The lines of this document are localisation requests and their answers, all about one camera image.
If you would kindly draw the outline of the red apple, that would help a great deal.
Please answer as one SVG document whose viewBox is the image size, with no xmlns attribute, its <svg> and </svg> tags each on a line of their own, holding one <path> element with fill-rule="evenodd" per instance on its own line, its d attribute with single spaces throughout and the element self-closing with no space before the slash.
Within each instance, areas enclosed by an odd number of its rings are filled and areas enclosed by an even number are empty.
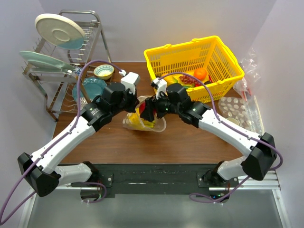
<svg viewBox="0 0 304 228">
<path fill-rule="evenodd" d="M 138 108 L 139 114 L 142 114 L 142 113 L 144 112 L 145 107 L 146 107 L 146 103 L 145 103 L 145 101 L 143 101 L 143 102 L 139 105 L 139 108 Z"/>
</svg>

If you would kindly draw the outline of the yellow banana bunch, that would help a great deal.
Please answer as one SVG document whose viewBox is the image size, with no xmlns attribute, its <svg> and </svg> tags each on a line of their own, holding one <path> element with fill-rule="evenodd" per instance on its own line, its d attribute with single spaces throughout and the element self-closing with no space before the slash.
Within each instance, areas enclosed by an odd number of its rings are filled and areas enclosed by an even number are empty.
<svg viewBox="0 0 304 228">
<path fill-rule="evenodd" d="M 136 113 L 128 113 L 126 123 L 134 130 L 146 131 L 155 126 L 155 122 L 146 121 L 138 116 Z"/>
</svg>

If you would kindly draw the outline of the clear zip top bag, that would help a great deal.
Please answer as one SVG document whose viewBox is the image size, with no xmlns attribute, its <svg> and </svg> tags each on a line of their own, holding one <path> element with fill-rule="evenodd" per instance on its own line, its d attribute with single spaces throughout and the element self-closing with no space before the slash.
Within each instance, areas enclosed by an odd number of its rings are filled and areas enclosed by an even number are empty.
<svg viewBox="0 0 304 228">
<path fill-rule="evenodd" d="M 165 118 L 158 119 L 156 115 L 154 115 L 154 120 L 152 122 L 146 121 L 140 117 L 140 106 L 144 104 L 145 99 L 148 96 L 140 96 L 138 97 L 139 104 L 135 109 L 135 113 L 128 113 L 123 119 L 123 127 L 129 130 L 137 130 L 137 131 L 147 131 L 147 132 L 163 132 L 167 123 Z"/>
</svg>

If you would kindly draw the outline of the yellow plastic shopping basket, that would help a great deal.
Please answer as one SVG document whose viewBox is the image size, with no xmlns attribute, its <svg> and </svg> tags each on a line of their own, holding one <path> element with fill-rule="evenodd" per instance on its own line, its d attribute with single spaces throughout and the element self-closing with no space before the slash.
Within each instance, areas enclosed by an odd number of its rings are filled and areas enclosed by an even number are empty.
<svg viewBox="0 0 304 228">
<path fill-rule="evenodd" d="M 196 87 L 187 89 L 187 93 L 192 100 L 203 103 L 224 97 L 245 75 L 234 54 L 218 36 L 150 48 L 144 51 L 144 57 L 151 80 L 174 74 L 196 79 Z M 207 71 L 203 81 L 193 76 L 197 68 Z"/>
</svg>

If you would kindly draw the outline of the polka dot plastic bag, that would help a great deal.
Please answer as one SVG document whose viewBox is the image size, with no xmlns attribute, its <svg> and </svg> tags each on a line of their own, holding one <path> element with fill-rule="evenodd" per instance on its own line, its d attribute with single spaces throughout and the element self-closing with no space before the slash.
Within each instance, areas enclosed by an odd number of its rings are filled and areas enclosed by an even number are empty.
<svg viewBox="0 0 304 228">
<path fill-rule="evenodd" d="M 233 117 L 239 120 L 240 127 L 256 133 L 263 132 L 257 115 L 249 109 L 248 103 L 244 99 L 222 97 L 218 101 L 218 108 L 223 117 Z"/>
</svg>

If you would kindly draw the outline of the crumpled clear plastic bag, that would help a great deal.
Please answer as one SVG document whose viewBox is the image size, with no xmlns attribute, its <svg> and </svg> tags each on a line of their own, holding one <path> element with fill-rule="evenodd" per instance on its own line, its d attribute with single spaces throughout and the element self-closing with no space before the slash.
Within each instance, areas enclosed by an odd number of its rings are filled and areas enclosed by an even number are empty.
<svg viewBox="0 0 304 228">
<path fill-rule="evenodd" d="M 246 56 L 239 62 L 239 65 L 243 69 L 245 75 L 233 85 L 233 89 L 247 102 L 255 95 L 261 85 L 258 58 L 252 47 Z"/>
</svg>

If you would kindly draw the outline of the teal scalloped plate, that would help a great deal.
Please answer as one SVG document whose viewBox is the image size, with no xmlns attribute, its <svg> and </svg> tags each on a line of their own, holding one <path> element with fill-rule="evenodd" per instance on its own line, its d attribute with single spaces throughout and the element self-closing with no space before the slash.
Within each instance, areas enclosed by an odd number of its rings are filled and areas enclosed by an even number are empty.
<svg viewBox="0 0 304 228">
<path fill-rule="evenodd" d="M 103 90 L 107 86 L 107 83 L 100 78 L 88 77 L 83 80 L 82 85 L 84 86 L 84 89 L 90 100 L 93 100 L 96 96 L 103 93 Z"/>
</svg>

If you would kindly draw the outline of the mango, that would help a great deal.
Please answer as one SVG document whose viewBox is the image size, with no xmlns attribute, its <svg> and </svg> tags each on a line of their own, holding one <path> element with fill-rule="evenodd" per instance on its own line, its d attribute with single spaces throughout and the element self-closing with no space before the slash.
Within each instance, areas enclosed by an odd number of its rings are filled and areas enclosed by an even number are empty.
<svg viewBox="0 0 304 228">
<path fill-rule="evenodd" d="M 167 85 L 179 83 L 179 74 L 169 75 L 164 78 L 164 80 L 167 82 Z"/>
</svg>

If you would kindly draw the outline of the small blue white bowl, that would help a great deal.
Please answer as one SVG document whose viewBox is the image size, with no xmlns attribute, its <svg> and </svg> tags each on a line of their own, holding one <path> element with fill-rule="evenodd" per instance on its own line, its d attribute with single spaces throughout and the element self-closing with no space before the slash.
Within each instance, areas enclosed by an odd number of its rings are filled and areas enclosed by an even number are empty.
<svg viewBox="0 0 304 228">
<path fill-rule="evenodd" d="M 76 66 L 76 67 L 74 68 L 73 72 L 74 72 L 77 76 L 80 76 L 82 69 L 83 69 L 82 67 Z"/>
</svg>

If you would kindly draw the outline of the orange fruit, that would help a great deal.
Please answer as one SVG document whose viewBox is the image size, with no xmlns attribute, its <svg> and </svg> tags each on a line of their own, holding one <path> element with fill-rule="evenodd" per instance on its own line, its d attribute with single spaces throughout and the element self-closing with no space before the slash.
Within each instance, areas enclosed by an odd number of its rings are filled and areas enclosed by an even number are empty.
<svg viewBox="0 0 304 228">
<path fill-rule="evenodd" d="M 195 78 L 199 79 L 200 81 L 203 81 L 207 76 L 207 71 L 204 68 L 197 68 L 194 71 L 193 76 Z"/>
</svg>

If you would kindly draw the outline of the steel dish rack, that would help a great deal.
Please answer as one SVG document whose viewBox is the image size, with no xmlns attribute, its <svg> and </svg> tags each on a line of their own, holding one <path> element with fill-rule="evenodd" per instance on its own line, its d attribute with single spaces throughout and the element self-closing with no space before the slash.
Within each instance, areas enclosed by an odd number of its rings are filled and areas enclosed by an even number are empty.
<svg viewBox="0 0 304 228">
<path fill-rule="evenodd" d="M 95 58 L 95 49 L 109 48 L 99 15 L 93 10 L 67 10 L 44 13 L 35 18 L 40 35 L 32 51 L 21 51 L 26 65 L 23 75 L 44 97 L 46 112 L 54 121 L 62 113 L 75 114 L 73 89 L 81 68 Z"/>
</svg>

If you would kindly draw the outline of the white paper cup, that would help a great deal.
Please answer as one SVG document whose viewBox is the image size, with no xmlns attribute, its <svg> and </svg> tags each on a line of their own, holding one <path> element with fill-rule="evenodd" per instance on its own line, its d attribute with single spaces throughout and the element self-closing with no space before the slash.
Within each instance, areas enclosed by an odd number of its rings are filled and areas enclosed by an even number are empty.
<svg viewBox="0 0 304 228">
<path fill-rule="evenodd" d="M 232 123 L 234 123 L 234 124 L 240 126 L 240 122 L 239 122 L 239 120 L 237 120 L 236 118 L 227 117 L 226 119 L 229 120 L 229 121 L 231 121 Z"/>
</svg>

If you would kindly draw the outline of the white and teal plate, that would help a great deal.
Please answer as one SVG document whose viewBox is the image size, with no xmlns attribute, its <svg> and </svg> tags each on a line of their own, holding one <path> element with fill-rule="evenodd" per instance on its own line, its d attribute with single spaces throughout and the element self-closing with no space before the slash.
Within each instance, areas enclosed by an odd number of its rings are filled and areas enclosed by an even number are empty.
<svg viewBox="0 0 304 228">
<path fill-rule="evenodd" d="M 62 49 L 77 50 L 85 43 L 84 30 L 71 19 L 58 14 L 38 15 L 35 27 L 42 38 Z"/>
</svg>

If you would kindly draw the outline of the pale green plate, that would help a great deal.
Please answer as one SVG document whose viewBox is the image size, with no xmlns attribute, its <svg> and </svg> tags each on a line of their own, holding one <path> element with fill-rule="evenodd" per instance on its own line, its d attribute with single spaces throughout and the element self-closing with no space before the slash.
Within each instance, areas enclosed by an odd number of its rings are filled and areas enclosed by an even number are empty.
<svg viewBox="0 0 304 228">
<path fill-rule="evenodd" d="M 51 56 L 32 51 L 20 51 L 19 54 L 29 64 L 38 68 L 61 69 L 71 71 L 74 70 L 74 67 L 72 65 Z"/>
</svg>

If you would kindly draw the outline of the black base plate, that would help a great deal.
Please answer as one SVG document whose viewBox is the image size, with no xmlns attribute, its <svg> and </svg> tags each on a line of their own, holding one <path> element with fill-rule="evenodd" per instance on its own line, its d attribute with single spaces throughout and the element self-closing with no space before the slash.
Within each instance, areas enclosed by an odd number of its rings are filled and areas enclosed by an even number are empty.
<svg viewBox="0 0 304 228">
<path fill-rule="evenodd" d="M 213 184 L 205 174 L 214 164 L 95 164 L 107 197 L 117 194 L 208 195 Z"/>
</svg>

